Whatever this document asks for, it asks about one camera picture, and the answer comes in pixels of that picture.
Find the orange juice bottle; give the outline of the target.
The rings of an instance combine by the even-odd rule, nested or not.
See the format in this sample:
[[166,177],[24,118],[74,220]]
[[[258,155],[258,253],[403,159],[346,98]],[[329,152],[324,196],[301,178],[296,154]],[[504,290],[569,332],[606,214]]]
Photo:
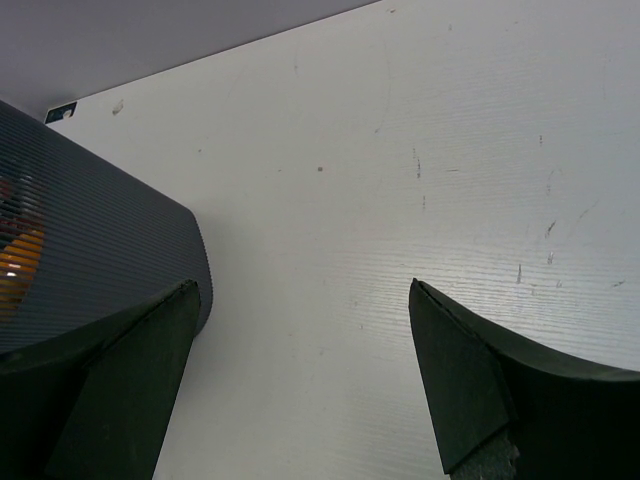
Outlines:
[[1,250],[1,321],[9,321],[25,300],[38,270],[44,233],[20,233]]

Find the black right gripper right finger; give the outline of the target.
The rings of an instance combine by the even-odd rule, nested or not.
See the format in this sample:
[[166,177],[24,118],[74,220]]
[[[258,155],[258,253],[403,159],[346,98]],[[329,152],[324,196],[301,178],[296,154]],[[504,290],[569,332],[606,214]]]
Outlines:
[[420,280],[409,314],[448,477],[638,477],[636,371],[532,341]]

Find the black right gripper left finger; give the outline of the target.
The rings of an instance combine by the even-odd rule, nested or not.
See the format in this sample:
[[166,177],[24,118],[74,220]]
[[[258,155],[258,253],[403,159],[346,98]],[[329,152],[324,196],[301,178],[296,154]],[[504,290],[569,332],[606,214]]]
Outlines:
[[2,355],[2,478],[152,478],[200,306],[183,281]]

